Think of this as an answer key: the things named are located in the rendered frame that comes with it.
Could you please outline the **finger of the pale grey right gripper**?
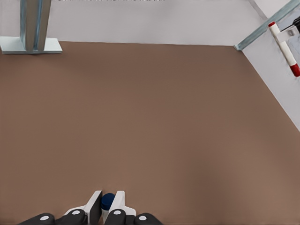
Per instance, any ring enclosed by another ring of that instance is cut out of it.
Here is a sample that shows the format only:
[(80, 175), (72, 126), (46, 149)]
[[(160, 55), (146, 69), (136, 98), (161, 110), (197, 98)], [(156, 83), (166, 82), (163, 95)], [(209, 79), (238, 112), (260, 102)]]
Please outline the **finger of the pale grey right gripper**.
[(278, 42), (285, 42), (295, 35), (296, 32), (294, 30), (284, 30), (277, 34), (277, 40)]

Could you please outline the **white marker with red ends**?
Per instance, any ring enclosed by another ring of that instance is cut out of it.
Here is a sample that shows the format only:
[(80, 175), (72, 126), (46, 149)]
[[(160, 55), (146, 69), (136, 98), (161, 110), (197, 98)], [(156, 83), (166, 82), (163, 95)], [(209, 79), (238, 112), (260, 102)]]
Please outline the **white marker with red ends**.
[[(277, 45), (279, 46), (284, 58), (286, 59), (287, 64), (289, 65), (291, 71), (293, 72), (295, 77), (299, 77), (300, 76), (300, 67), (298, 66), (295, 57), (293, 56), (288, 44), (285, 42), (278, 42), (277, 40), (277, 34), (282, 32), (278, 25), (275, 22), (271, 22), (269, 25), (269, 30), (271, 31)], [(294, 30), (297, 34), (300, 34), (300, 31), (297, 31), (297, 29), (291, 28), (291, 29), (287, 29), (287, 30)]]

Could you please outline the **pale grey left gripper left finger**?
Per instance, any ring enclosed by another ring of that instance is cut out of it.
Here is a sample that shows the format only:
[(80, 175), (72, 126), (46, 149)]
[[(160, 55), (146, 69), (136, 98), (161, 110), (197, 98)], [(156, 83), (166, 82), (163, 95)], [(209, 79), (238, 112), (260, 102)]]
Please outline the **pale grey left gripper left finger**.
[(64, 216), (69, 214), (70, 212), (73, 212), (74, 210), (83, 210), (85, 215), (87, 216), (88, 224), (98, 224), (102, 215), (102, 211), (101, 211), (102, 196), (103, 196), (102, 190), (95, 191), (85, 205), (69, 209), (64, 214)]

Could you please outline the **silver frame post with foot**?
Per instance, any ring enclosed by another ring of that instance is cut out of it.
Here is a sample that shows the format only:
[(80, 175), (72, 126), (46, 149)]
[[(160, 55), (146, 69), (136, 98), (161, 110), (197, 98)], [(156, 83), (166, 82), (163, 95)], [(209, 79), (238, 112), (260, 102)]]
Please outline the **silver frame post with foot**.
[(20, 0), (20, 35), (0, 36), (3, 54), (62, 53), (56, 38), (47, 38), (51, 0)]

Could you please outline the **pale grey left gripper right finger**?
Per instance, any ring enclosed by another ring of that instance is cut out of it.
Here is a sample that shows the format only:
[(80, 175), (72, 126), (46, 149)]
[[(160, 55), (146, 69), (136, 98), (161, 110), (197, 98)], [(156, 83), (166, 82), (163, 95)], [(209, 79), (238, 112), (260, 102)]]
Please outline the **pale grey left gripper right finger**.
[(117, 191), (109, 212), (124, 210), (127, 216), (136, 216), (136, 210), (125, 205), (125, 191)]

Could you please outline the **silver frame beam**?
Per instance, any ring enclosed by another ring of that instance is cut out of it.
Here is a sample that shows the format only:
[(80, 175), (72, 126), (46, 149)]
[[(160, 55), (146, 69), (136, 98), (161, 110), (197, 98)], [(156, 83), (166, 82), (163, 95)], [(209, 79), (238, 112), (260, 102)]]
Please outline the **silver frame beam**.
[(247, 46), (257, 40), (268, 29), (271, 22), (279, 22), (289, 13), (300, 7), (300, 0), (290, 0), (281, 9), (279, 9), (273, 16), (267, 19), (261, 26), (254, 30), (250, 35), (244, 38), (241, 42), (234, 46), (237, 51), (244, 50)]

